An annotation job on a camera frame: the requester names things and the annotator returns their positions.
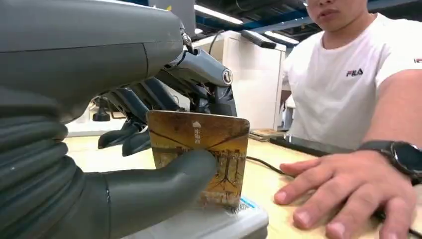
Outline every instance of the wooden table surface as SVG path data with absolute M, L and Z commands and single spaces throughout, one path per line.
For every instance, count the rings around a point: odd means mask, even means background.
M 154 169 L 152 151 L 147 150 L 130 157 L 121 156 L 121 146 L 97 150 L 98 137 L 73 137 L 65 142 L 69 148 L 69 156 L 73 157 L 78 166 L 85 172 L 105 172 L 124 169 Z M 256 157 L 271 165 L 278 167 L 282 162 L 291 163 L 307 159 L 313 156 L 306 155 L 294 150 L 279 147 L 270 143 L 249 141 L 248 156 Z M 245 168 L 243 182 L 243 196 L 258 204 L 267 211 L 270 225 L 268 226 L 267 239 L 323 239 L 324 224 L 313 230 L 301 231 L 292 226 L 292 215 L 295 208 L 305 198 L 290 206 L 279 206 L 273 203 L 274 193 L 288 183 L 286 177 L 280 176 L 262 166 L 259 163 L 248 161 Z M 422 188 L 416 188 L 422 196 Z M 372 221 L 362 228 L 358 238 L 377 239 L 379 237 L 379 223 Z M 422 232 L 422 199 L 419 198 L 416 219 L 413 229 Z

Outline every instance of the man's chin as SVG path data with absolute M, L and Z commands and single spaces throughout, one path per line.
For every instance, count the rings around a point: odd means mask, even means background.
M 317 24 L 323 31 L 326 32 L 336 32 L 343 28 L 339 24 Z

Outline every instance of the ceiling light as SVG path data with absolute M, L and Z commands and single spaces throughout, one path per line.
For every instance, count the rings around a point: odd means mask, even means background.
M 236 19 L 236 18 L 231 17 L 231 16 L 224 15 L 223 13 L 219 13 L 219 12 L 213 11 L 213 10 L 208 9 L 206 7 L 203 7 L 203 6 L 194 5 L 194 8 L 197 11 L 203 12 L 205 14 L 208 14 L 208 15 L 211 15 L 211 16 L 214 16 L 214 17 L 217 17 L 217 18 L 220 18 L 220 19 L 229 21 L 229 22 L 232 22 L 234 24 L 242 24 L 243 23 L 243 21 L 241 21 L 239 19 Z
M 277 34 L 277 33 L 273 33 L 272 31 L 266 31 L 264 34 L 267 35 L 267 36 L 271 36 L 271 37 L 280 39 L 282 41 L 291 43 L 291 44 L 298 44 L 299 43 L 299 41 L 297 41 L 295 39 L 291 39 L 290 37 L 286 37 L 286 36 L 283 36 L 283 35 L 280 35 L 280 34 Z

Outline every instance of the person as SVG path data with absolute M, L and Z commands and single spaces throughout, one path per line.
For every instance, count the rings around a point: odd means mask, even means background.
M 422 24 L 369 13 L 367 0 L 308 0 L 322 29 L 284 62 L 284 89 L 296 104 L 290 135 L 357 149 L 371 140 L 422 147 Z M 285 100 L 289 94 L 282 93 Z M 355 150 L 280 169 L 296 178 L 274 201 L 288 205 L 315 193 L 293 215 L 310 229 L 334 209 L 330 239 L 348 239 L 382 208 L 381 239 L 408 238 L 416 193 L 406 175 L 372 150 Z

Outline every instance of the white t-shirt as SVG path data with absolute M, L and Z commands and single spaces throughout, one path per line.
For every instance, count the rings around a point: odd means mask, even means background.
M 369 129 L 380 84 L 422 69 L 422 23 L 378 14 L 358 38 L 331 50 L 322 47 L 322 35 L 301 42 L 283 63 L 283 90 L 291 89 L 296 105 L 289 134 L 355 149 Z

